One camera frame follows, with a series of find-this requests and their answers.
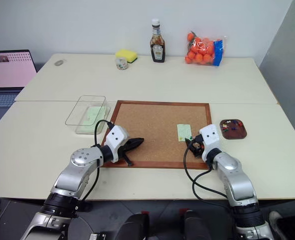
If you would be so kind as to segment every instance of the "blue label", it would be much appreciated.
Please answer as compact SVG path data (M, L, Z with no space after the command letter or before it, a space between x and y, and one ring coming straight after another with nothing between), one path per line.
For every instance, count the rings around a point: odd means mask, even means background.
M214 54L213 66L219 66L223 57L223 40L214 42Z

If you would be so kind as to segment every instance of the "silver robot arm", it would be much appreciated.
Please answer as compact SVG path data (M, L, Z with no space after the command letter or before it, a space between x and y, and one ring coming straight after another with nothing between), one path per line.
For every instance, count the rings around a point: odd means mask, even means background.
M274 240L269 224L259 209L256 192L249 177L243 172L241 162L220 150L220 138L214 124L199 131L204 146L202 159L217 170L224 184L229 205L235 219L239 239Z
M118 150L128 138L129 134L124 128L114 125L106 136L104 146L81 148L73 152L68 166L58 176L50 195L21 240L67 239L69 224L78 209L90 174L105 162L117 162Z

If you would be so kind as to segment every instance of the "white table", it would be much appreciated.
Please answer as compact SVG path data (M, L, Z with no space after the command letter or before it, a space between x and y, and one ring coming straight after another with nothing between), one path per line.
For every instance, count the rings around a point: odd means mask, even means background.
M74 104L23 101L14 103L7 111L0 121L0 197L46 198L71 153L93 144L93 136L75 134L65 126ZM109 104L110 118L115 103ZM277 104L210 104L210 110L212 122L217 126L222 119L243 121L247 137L221 138L221 148L242 162L258 198L295 198L295 131L281 107ZM201 171L190 172L196 176ZM223 191L215 172L205 175L201 181ZM204 190L198 193L207 199L221 197ZM195 199L183 169L147 168L102 168L98 184L88 198Z
M60 66L54 63L64 60ZM114 55L54 54L16 101L77 101L81 95L117 100L212 104L276 104L252 58L224 58L219 67L155 63L139 56L118 70Z

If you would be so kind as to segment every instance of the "yellow sponge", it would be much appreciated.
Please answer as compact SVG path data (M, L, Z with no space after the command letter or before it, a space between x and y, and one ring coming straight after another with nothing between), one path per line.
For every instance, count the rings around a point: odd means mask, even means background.
M120 51L116 52L115 56L117 58L126 58L126 61L128 63L133 63L138 58L138 55L136 52L129 51L126 49L121 49Z

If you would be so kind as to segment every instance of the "laptop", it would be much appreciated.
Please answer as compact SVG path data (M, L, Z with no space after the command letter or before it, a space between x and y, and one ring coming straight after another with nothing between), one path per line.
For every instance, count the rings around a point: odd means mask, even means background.
M36 74L29 50L0 51L0 119Z

